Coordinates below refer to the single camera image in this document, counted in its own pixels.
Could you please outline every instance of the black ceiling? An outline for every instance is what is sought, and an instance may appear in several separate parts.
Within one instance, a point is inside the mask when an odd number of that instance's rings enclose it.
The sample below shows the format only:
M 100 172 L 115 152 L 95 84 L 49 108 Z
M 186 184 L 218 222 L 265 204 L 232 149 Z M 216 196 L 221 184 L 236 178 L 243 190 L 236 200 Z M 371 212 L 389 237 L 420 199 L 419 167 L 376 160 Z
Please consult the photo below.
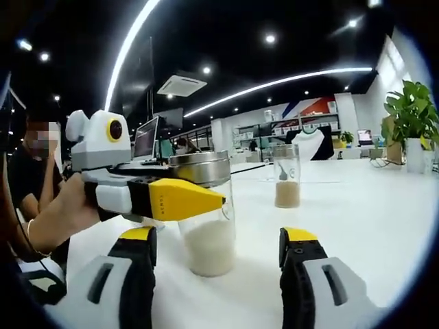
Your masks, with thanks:
M 45 104 L 61 117 L 83 109 L 104 108 L 112 69 L 122 42 L 145 0 L 59 1 L 55 10 L 28 37 L 34 50 L 21 52 L 13 70 L 12 87 L 27 106 Z M 344 28 L 350 19 L 355 29 Z M 161 0 L 135 39 L 121 72 L 121 84 L 151 82 L 154 110 L 183 107 L 185 112 L 231 93 L 291 75 L 329 67 L 375 67 L 393 18 L 383 8 L 371 10 L 367 0 Z M 263 38 L 274 33 L 276 43 Z M 152 40 L 152 58 L 150 57 Z M 48 51 L 51 60 L 38 60 Z M 201 75 L 209 65 L 210 76 Z M 178 72 L 202 77 L 208 85 L 192 96 L 168 100 L 156 91 Z M 206 125 L 210 116 L 233 115 L 272 104 L 342 92 L 367 91 L 375 73 L 346 74 L 290 82 L 267 88 L 210 108 L 185 119 Z M 60 95 L 58 104 L 53 95 Z M 145 92 L 128 117 L 130 126 L 146 120 Z M 113 104 L 127 102 L 115 95 Z M 17 136 L 24 132 L 18 114 Z

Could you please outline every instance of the bracelet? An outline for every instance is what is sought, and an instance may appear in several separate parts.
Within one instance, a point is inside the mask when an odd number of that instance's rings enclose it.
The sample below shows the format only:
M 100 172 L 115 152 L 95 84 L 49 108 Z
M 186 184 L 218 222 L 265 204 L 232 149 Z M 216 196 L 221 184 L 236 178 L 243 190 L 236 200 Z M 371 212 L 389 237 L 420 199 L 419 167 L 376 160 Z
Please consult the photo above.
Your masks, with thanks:
M 36 252 L 38 255 L 43 256 L 43 257 L 49 257 L 50 255 L 52 255 L 51 252 L 49 252 L 48 254 L 44 254 L 42 252 L 39 252 L 38 250 L 36 250 L 34 248 L 34 246 L 32 245 L 32 243 L 30 242 L 30 235 L 29 235 L 29 228 L 30 228 L 30 224 L 33 222 L 34 220 L 31 219 L 29 221 L 29 223 L 27 224 L 27 241 L 29 242 L 30 246 L 32 247 L 32 250 L 34 250 L 34 252 Z

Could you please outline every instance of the brown powder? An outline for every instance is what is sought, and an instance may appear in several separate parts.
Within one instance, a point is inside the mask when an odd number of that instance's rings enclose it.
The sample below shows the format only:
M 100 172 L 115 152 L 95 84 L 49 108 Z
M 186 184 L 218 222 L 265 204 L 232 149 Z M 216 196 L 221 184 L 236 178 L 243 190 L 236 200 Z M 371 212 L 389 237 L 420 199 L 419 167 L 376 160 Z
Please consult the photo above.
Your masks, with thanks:
M 276 201 L 278 208 L 296 208 L 300 205 L 300 185 L 296 182 L 278 182 Z

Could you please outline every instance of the camera lens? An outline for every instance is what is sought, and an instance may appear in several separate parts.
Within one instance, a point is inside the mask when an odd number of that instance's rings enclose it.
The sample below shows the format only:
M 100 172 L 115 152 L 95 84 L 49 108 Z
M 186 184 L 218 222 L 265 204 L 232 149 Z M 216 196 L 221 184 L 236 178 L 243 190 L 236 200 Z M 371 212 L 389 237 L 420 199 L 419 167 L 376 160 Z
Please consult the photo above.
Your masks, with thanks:
M 118 120 L 114 120 L 110 124 L 110 135 L 113 139 L 119 139 L 122 136 L 122 124 Z

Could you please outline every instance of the glass jar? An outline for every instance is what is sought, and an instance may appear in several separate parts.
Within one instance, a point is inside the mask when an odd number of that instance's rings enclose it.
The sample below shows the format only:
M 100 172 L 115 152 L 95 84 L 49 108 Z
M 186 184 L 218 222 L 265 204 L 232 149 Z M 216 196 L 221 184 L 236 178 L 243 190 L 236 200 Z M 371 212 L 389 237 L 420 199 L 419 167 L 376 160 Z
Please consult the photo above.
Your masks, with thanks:
M 296 208 L 300 205 L 300 157 L 295 144 L 277 145 L 273 150 L 275 206 Z
M 235 264 L 235 209 L 227 151 L 174 156 L 169 167 L 177 177 L 226 197 L 221 209 L 179 221 L 178 226 L 194 274 L 214 277 L 229 272 Z

